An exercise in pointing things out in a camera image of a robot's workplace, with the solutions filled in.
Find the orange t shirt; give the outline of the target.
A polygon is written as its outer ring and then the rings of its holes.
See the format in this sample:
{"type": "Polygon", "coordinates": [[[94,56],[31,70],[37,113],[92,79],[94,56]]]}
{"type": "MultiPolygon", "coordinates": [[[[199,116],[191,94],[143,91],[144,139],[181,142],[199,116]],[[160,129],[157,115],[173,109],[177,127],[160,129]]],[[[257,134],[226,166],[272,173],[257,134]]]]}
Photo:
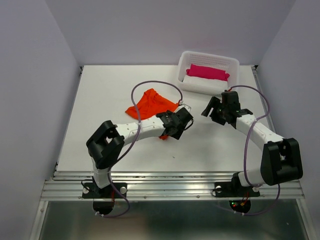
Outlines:
{"type": "Polygon", "coordinates": [[[142,98],[136,106],[140,113],[140,119],[146,120],[159,113],[166,111],[174,112],[178,108],[179,103],[168,100],[158,94],[153,88],[150,88],[143,93],[142,98]]]}

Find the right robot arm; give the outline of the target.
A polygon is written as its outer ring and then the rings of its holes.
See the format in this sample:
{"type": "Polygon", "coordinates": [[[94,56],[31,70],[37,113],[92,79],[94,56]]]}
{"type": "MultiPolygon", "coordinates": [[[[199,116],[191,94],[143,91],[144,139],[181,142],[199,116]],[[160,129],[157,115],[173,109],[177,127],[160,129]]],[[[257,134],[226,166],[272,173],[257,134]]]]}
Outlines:
{"type": "Polygon", "coordinates": [[[259,168],[233,174],[230,181],[215,184],[216,193],[241,196],[261,185],[274,186],[303,176],[300,146],[294,138],[284,138],[258,121],[254,114],[241,108],[236,92],[225,92],[219,99],[213,96],[202,116],[210,117],[220,125],[230,124],[246,135],[246,142],[252,141],[261,151],[259,168]]]}

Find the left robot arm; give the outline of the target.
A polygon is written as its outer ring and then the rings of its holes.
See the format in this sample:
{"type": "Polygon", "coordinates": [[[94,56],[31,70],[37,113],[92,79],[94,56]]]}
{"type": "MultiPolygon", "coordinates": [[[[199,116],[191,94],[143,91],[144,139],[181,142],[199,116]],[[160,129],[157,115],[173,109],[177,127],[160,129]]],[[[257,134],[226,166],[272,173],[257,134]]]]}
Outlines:
{"type": "Polygon", "coordinates": [[[187,125],[193,122],[193,116],[185,107],[177,112],[161,112],[140,122],[103,122],[86,142],[93,165],[92,186],[89,191],[100,198],[111,196],[113,188],[108,174],[121,159],[121,151],[126,145],[131,149],[136,141],[163,136],[178,140],[188,129],[187,125]]]}

